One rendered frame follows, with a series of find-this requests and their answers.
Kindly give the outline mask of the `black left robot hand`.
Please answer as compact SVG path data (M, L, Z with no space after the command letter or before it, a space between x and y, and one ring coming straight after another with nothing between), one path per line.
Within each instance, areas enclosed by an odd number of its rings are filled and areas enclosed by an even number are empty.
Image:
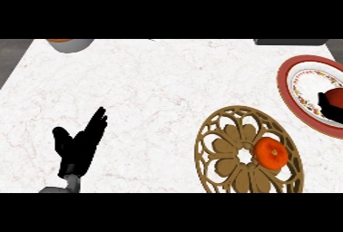
M71 137L62 127L54 127L51 130L54 151L62 158L57 172L60 178L68 175L82 177L87 173L96 147L108 126L108 116L105 113L106 109L100 107L91 116L84 130L78 132L75 137Z

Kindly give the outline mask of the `brown openwork flower placemat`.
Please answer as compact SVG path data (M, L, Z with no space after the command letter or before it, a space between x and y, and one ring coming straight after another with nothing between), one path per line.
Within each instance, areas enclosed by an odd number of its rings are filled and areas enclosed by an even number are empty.
M254 145L266 135L278 137L286 150L285 169L289 177L279 178L281 169L261 166L252 155ZM208 193L300 193L304 185L301 159L292 139L272 117L248 106L229 106L207 117L193 144L198 178Z

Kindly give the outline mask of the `orange bell pepper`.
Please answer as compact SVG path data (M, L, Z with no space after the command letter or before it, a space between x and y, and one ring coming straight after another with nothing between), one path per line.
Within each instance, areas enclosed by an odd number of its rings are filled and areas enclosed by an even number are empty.
M272 138L261 137L252 147L252 157L257 163L270 170L281 169L288 161L284 145Z

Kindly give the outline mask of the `red rimmed floral plate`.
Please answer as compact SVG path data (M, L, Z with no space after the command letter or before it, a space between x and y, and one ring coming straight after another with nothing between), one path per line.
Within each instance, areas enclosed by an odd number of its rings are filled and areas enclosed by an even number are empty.
M278 92L301 122L325 135L343 139L343 124L320 113L318 93L343 88L343 64L316 55L289 58L278 68Z

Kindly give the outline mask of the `grey bowl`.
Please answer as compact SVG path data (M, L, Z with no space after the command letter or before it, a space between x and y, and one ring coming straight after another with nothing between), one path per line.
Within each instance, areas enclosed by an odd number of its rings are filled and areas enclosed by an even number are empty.
M72 39L72 41L65 43L51 43L51 42L48 43L57 52L77 53L90 46L90 44L93 43L93 39Z

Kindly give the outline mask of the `dark grey flat appliance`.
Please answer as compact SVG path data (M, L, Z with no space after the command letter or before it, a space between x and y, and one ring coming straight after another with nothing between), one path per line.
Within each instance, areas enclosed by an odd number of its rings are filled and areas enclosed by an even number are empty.
M252 39L255 45L323 45L328 39Z

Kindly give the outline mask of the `red round vegetable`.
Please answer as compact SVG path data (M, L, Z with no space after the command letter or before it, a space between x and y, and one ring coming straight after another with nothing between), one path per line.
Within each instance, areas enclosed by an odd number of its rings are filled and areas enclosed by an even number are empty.
M343 109L343 88L334 88L325 92L325 97L332 106Z

